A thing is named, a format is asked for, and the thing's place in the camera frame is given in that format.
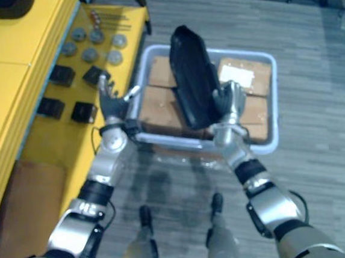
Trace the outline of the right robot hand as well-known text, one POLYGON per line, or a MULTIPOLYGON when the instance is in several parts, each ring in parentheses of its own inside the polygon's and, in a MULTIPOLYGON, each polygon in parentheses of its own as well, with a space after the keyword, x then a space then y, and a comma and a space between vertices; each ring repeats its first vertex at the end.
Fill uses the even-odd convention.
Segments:
POLYGON ((213 101, 221 122, 240 122, 246 102, 246 92, 240 84, 235 81, 223 83, 219 90, 213 90, 213 101))

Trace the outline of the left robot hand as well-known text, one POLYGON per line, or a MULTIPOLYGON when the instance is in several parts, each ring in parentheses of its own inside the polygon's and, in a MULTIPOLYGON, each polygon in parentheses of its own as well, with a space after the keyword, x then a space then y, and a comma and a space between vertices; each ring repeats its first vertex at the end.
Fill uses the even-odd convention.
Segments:
POLYGON ((141 92, 141 86, 136 85, 123 96, 118 97, 112 91, 108 75, 102 72, 98 79, 99 104, 105 125, 117 124, 124 121, 129 103, 141 92))

